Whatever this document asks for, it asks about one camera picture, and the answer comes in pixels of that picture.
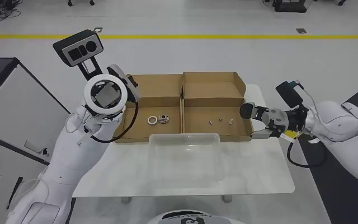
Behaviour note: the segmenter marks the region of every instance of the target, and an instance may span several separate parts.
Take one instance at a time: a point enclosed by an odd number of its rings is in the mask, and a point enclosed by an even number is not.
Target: white table
[[[266,106],[260,88],[247,85],[246,101]],[[264,124],[253,120],[254,130]],[[232,195],[292,193],[295,189],[279,141],[225,142],[223,181],[206,187],[153,189],[148,173],[148,145],[111,143],[102,159],[79,182],[73,197],[133,197],[164,195]]]

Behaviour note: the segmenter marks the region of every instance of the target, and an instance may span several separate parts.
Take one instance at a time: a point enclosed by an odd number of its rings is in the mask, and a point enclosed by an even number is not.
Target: cable connector
[[[304,87],[302,86],[301,82],[299,80],[292,81],[289,83],[291,88],[294,88],[296,86],[299,86],[302,90],[304,90]]]

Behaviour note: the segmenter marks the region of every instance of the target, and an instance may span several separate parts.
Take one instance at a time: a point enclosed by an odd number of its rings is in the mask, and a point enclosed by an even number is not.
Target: black cable
[[[9,5],[6,0],[0,2],[0,21],[3,21],[6,18],[14,18],[21,15],[21,12],[15,9],[19,4],[22,3],[22,0],[12,1]]]
[[[100,143],[111,143],[114,142],[118,139],[120,139],[121,137],[123,137],[128,131],[129,129],[133,126],[135,120],[136,120],[136,116],[138,115],[138,110],[139,110],[139,106],[138,106],[138,102],[135,103],[135,111],[134,111],[134,116],[132,118],[132,121],[130,122],[129,126],[117,137],[112,138],[111,140],[100,140],[98,138],[96,138],[95,136],[91,136],[91,138],[93,140],[95,140],[96,142],[100,142]]]
[[[328,159],[328,152],[327,152],[327,148],[324,147],[323,148],[323,160],[317,164],[314,165],[303,165],[303,164],[298,164],[297,162],[294,162],[291,159],[291,150],[292,150],[292,146],[294,144],[294,142],[296,141],[297,137],[294,138],[294,140],[290,143],[289,148],[287,150],[287,159],[289,160],[290,163],[292,163],[295,166],[299,166],[302,168],[314,168],[314,167],[318,167],[318,166],[322,166]]]

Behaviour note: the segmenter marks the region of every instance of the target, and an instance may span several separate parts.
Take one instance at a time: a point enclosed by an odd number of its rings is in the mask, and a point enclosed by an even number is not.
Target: floor
[[[0,34],[73,34],[103,27],[103,34],[356,34],[358,2],[342,7],[313,2],[307,13],[275,13],[261,0],[23,0],[21,15],[0,22]],[[69,110],[82,99],[84,78],[63,64],[56,39],[2,39],[0,57],[20,61]],[[126,73],[237,71],[260,86],[269,107],[288,109],[275,91],[282,81],[300,79],[317,102],[342,102],[356,93],[358,40],[288,39],[105,39],[97,59],[105,70],[118,64]],[[304,97],[308,105],[312,103]],[[288,143],[281,140],[283,150]],[[304,162],[298,144],[296,160]],[[330,223],[309,170],[289,169],[293,194],[240,195],[230,204],[218,197],[80,198],[70,223],[145,223],[171,209],[192,208],[257,223]]]

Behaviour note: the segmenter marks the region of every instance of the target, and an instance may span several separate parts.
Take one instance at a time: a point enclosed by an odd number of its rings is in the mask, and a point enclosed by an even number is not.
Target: metal nut
[[[162,114],[160,117],[159,117],[159,123],[161,124],[166,124],[169,122],[169,116],[168,114]]]

